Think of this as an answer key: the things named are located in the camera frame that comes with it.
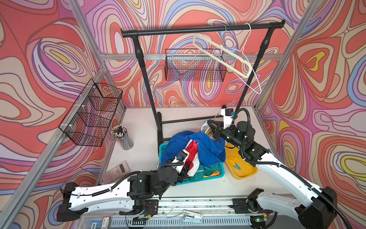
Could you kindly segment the blue white red jacket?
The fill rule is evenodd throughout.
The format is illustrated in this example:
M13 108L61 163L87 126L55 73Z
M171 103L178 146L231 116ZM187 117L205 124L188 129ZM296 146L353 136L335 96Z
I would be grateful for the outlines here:
M200 166L210 167L226 160L225 140L211 140L202 132L183 131L174 135L165 150L161 153L160 162L166 163L171 158L176 158L179 153L188 155L184 159L185 167L188 168L188 177L193 177Z

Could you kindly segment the yellow clothespin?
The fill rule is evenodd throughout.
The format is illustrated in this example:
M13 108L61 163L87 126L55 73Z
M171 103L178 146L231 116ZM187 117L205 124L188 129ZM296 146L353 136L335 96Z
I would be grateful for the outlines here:
M238 160L238 157L235 157L235 156L229 156L229 157L227 158L227 160L237 161L237 160Z

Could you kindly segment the metal hanger of teal jacket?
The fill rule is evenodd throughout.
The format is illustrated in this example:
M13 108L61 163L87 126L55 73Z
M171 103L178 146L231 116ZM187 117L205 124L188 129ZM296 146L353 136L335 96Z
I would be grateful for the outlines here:
M196 40L202 40L205 41L206 43L208 43L209 45L211 45L213 47L213 51L209 52L206 49L202 48L200 45L196 44ZM199 50L200 52L202 52L203 54L209 56L210 58L212 58L213 60L217 61L218 63L222 64L223 66L225 66L227 69L231 70L234 73L234 70L237 70L235 67L232 67L230 64L228 64L225 60L224 60L224 55L228 54L226 53L225 47L223 45L219 45L215 42L213 42L212 40L206 38L205 36L199 34L199 33L195 33L193 35L192 38L192 44L194 46L194 48L196 48L197 50ZM242 72L244 75L247 75L247 73L244 73L242 70L237 70L239 72Z

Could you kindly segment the white wire hanger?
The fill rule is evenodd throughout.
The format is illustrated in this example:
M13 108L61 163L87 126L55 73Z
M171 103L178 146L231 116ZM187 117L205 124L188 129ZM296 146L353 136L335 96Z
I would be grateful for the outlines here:
M259 82L259 79L256 75L256 72L255 70L253 69L253 66L250 64L247 56L244 54L244 50L245 50L245 46L246 46L246 43L248 41L248 38L249 36L251 35L251 31L252 31L252 27L249 23L245 23L245 25L248 25L249 26L249 33L248 35L246 36L246 40L244 42L244 44L242 45L242 48L240 50L238 49L235 49L235 48L225 48L225 52L228 53L229 55L231 55L232 57L234 57L236 60L244 63L245 65L248 66L248 73L247 75L244 75L242 72L239 72L237 70L234 70L234 73L235 75L248 87L250 88L252 91L254 91L256 94L261 94L262 93L262 88L261 88L261 85L260 85L260 82ZM243 59L241 56L237 55L236 53L232 52L232 50L236 50L238 53L241 53L242 56L245 58ZM256 77L256 80L257 80L257 83L258 83L258 86L259 86L259 92L256 91L255 89L253 89L251 86L250 86L250 83L249 83L249 77L250 75L252 76L255 76Z

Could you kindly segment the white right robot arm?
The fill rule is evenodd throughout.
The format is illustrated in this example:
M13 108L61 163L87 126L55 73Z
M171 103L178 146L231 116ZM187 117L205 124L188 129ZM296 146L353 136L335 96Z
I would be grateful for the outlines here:
M298 220L306 229L327 229L336 217L340 217L346 228L352 228L338 208L337 194L332 188L322 188L308 181L255 142L255 130L246 108L233 111L223 107L222 117L223 121L207 121L213 137L223 138L237 148L243 161L268 174L293 195L293 198L285 198L256 189L247 197L248 210L281 213Z

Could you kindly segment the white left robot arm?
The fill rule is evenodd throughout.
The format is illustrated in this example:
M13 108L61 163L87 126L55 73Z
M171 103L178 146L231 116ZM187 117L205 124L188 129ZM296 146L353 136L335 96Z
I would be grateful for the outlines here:
M80 187L70 182L61 189L63 201L58 207L57 222L79 219L83 214L92 212L118 211L120 215L136 215L143 220L158 213L159 202L171 186L178 181L176 167L182 162L163 163L157 170L134 171L121 177L117 182Z

